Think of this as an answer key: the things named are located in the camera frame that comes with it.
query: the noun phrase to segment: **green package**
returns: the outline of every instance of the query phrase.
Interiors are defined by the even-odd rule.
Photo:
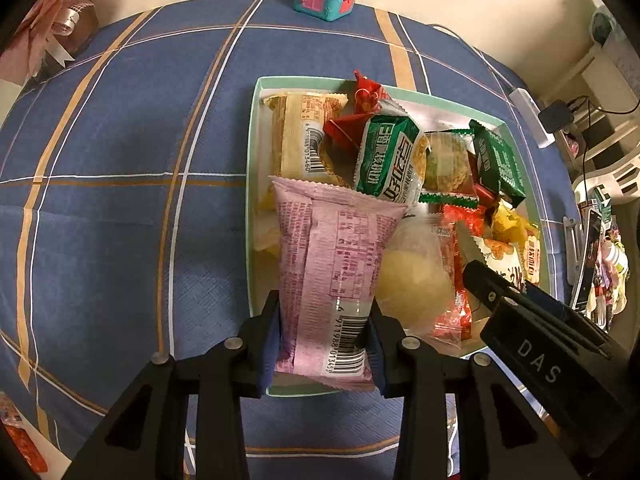
[[[513,150],[501,136],[477,121],[472,120],[469,127],[474,131],[480,184],[516,207],[526,196]]]
[[[379,104],[364,127],[354,189],[389,202],[414,202],[422,187],[411,162],[420,128],[396,102]]]

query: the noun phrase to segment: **mint green tray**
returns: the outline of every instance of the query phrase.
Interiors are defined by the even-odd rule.
[[[328,77],[307,77],[307,76],[267,76],[261,77],[255,84],[254,98],[251,107],[251,118],[249,121],[249,139],[246,156],[246,203],[245,203],[245,234],[246,234],[246,278],[249,299],[249,310],[251,316],[256,316],[262,311],[264,300],[268,293],[268,288],[277,288],[278,286],[278,269],[277,259],[272,256],[264,255],[254,251],[254,211],[258,200],[258,188],[264,188],[268,180],[269,171],[264,171],[265,161],[264,154],[267,148],[270,149],[271,139],[261,139],[260,136],[266,131],[264,118],[261,113],[264,112],[265,106],[260,104],[262,97],[266,96],[270,91],[274,93],[276,90],[307,90],[322,91],[331,93],[345,93],[353,95],[355,81],[345,79],[334,79]],[[533,200],[533,191],[529,178],[524,170],[524,164],[520,158],[520,153],[516,144],[513,142],[513,136],[509,128],[496,117],[485,114],[473,108],[447,101],[439,97],[404,90],[394,86],[386,86],[385,90],[393,99],[409,102],[417,105],[426,105],[436,108],[440,113],[447,116],[464,116],[466,123],[468,119],[475,119],[491,126],[494,131],[500,133],[503,139],[513,149],[516,161],[523,176],[527,199],[524,201],[529,220],[540,225],[540,216],[536,208],[535,200]],[[546,291],[549,290],[548,265],[546,261],[546,253],[542,252],[542,261],[540,263],[540,287]],[[470,349],[470,351],[478,350],[481,347]],[[293,397],[293,396],[309,396],[321,395],[335,392],[333,388],[324,386],[297,377],[276,377],[274,383],[268,389],[271,396]]]

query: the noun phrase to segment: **tray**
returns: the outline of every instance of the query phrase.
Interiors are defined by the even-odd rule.
[[[265,251],[254,250],[254,229],[257,226],[256,205],[269,185],[271,164],[271,110],[261,104],[264,97],[281,91],[322,91],[340,92],[353,95],[355,81],[334,79],[327,77],[308,76],[267,76],[258,79],[255,85],[254,97],[249,122],[249,136],[246,160],[246,278],[251,316],[260,314],[264,301],[272,288],[278,288],[278,260]],[[443,130],[448,128],[468,128],[469,119],[475,119],[487,128],[500,134],[507,140],[516,156],[516,161],[522,173],[527,199],[518,207],[518,211],[527,216],[532,222],[540,224],[540,216],[529,179],[525,173],[520,153],[513,142],[509,128],[496,117],[485,114],[473,108],[447,101],[438,97],[421,94],[410,90],[385,85],[388,94],[398,101],[412,116],[414,121],[426,130]],[[549,276],[545,251],[542,251],[540,263],[540,287],[548,291]],[[477,351],[468,348],[468,352]],[[292,397],[309,396],[335,392],[333,388],[316,383],[309,378],[292,374],[274,374],[273,384],[267,393],[270,396]]]

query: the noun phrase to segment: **metal screw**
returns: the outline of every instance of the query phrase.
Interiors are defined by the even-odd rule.
[[[417,337],[409,336],[402,339],[402,346],[407,350],[415,350],[420,346],[420,340]]]
[[[229,350],[238,350],[242,348],[244,342],[239,337],[229,337],[225,339],[225,348]]]
[[[480,366],[488,366],[491,364],[491,358],[483,352],[478,352],[474,354],[474,362]]]
[[[167,354],[163,354],[161,352],[153,352],[151,354],[151,362],[155,365],[163,365],[168,360],[169,356]]]

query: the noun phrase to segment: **pink snack package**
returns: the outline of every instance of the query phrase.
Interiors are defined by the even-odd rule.
[[[370,380],[364,349],[382,252],[407,205],[272,177],[280,223],[276,370],[332,386]]]

